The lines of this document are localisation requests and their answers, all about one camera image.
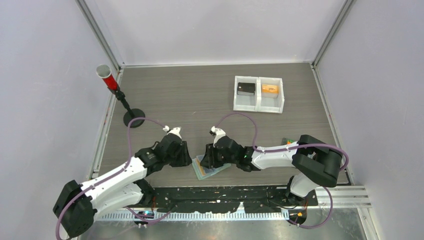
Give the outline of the green card holder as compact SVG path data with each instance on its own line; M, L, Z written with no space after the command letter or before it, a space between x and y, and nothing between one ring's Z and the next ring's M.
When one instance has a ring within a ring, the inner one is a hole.
M198 155L192 159L192 167L196 174L196 177L199 181L209 178L217 173L229 168L231 166L230 163L225 163L223 166L218 168L206 168L200 165L201 160L203 159L203 155Z

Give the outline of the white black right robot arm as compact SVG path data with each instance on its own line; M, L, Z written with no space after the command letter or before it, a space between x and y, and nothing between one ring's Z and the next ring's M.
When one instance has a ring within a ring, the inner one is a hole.
M337 185L342 158L341 150L307 134L298 141L275 147L242 146L224 135L206 145L200 165L216 169L233 164L245 172L295 168L299 174L289 179L285 198L291 205L299 205L317 187Z

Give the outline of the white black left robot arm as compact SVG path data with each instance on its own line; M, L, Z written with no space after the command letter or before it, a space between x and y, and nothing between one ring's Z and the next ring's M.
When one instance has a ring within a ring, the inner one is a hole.
M191 162L187 142L169 132L161 141L141 148L124 164L97 178L83 183L69 181L52 209L57 217L56 238L61 238L61 229L69 239L76 238L100 217L117 209L137 204L148 207L155 192L145 178L166 165L178 168Z

